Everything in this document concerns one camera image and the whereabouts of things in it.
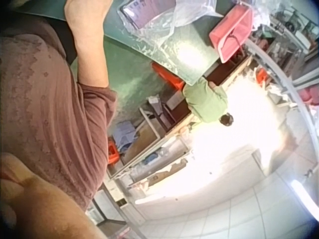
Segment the blue item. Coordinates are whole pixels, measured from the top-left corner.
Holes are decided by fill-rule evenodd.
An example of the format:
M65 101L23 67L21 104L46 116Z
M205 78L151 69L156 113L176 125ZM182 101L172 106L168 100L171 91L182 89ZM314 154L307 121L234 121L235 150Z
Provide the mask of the blue item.
M156 152L151 153L149 156L147 156L143 161L142 164L143 165L148 165L150 162L152 162L153 160L158 158L158 154Z
M136 130L130 121L124 121L115 126L113 139L119 152L126 151L136 138Z

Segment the glass tabletop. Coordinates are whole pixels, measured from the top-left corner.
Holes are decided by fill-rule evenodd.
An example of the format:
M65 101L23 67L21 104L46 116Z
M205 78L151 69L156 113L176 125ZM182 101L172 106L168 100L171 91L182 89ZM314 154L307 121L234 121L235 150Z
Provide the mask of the glass tabletop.
M209 40L210 31L221 20L219 17L204 16L187 26L175 28L174 34L160 47L154 47L132 36L125 29L117 9L123 0L115 0L104 22L104 33L152 60L163 65L186 83L193 85L205 71L219 59ZM65 0L29 2L21 12L65 20ZM216 11L225 15L234 4L231 0L219 0Z

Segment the green shirt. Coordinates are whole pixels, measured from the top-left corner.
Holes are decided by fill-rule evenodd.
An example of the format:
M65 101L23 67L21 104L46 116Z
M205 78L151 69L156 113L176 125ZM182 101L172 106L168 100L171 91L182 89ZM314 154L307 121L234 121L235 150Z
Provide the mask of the green shirt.
M189 109L203 122L218 121L227 111L228 101L222 87L216 86L213 90L205 78L200 78L195 85L185 85L183 94Z

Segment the plastic wrap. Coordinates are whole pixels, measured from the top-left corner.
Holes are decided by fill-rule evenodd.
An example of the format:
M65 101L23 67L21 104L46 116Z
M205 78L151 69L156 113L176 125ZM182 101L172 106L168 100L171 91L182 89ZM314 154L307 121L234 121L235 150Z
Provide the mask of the plastic wrap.
M254 11L253 31L261 25L270 25L270 14L281 11L283 7L291 6L291 0L234 0L252 7Z
M175 27L204 15L218 16L217 0L126 0L118 9L129 33L153 46L161 46Z

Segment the person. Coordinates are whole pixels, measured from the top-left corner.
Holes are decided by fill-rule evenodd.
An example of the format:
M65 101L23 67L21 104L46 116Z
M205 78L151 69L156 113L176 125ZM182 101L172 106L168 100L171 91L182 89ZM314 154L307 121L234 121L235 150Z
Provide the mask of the person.
M63 23L19 15L1 31L1 151L18 157L82 210L108 164L116 93L109 88L103 22L111 4L67 0L64 29ZM72 46L78 82L69 66Z
M227 112L227 94L222 87L201 77L193 86L186 84L182 92L188 108L199 121L205 123L219 121L225 126L233 124L234 118Z
M1 238L106 239L74 200L14 155L1 154L0 172Z

